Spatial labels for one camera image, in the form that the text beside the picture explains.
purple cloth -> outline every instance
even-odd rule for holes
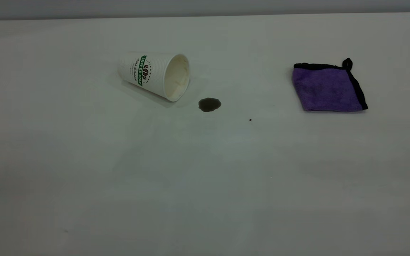
[[[333,65],[296,64],[293,85],[306,111],[355,112],[367,109],[363,92],[350,73],[352,62]]]

green label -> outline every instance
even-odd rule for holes
[[[142,84],[142,71],[143,71],[143,65],[145,64],[145,59],[146,59],[146,55],[142,56],[140,58],[140,64],[138,65],[138,75],[137,75],[137,82],[140,86],[143,86]]]

gray wall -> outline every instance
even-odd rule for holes
[[[0,0],[0,19],[407,12],[410,0]]]

tipped over cup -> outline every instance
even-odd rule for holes
[[[129,83],[175,102],[189,85],[189,61],[182,54],[128,52],[119,60],[118,74]]]

coffee spill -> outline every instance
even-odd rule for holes
[[[214,98],[205,98],[199,101],[199,108],[203,112],[211,112],[221,107],[221,102]]]

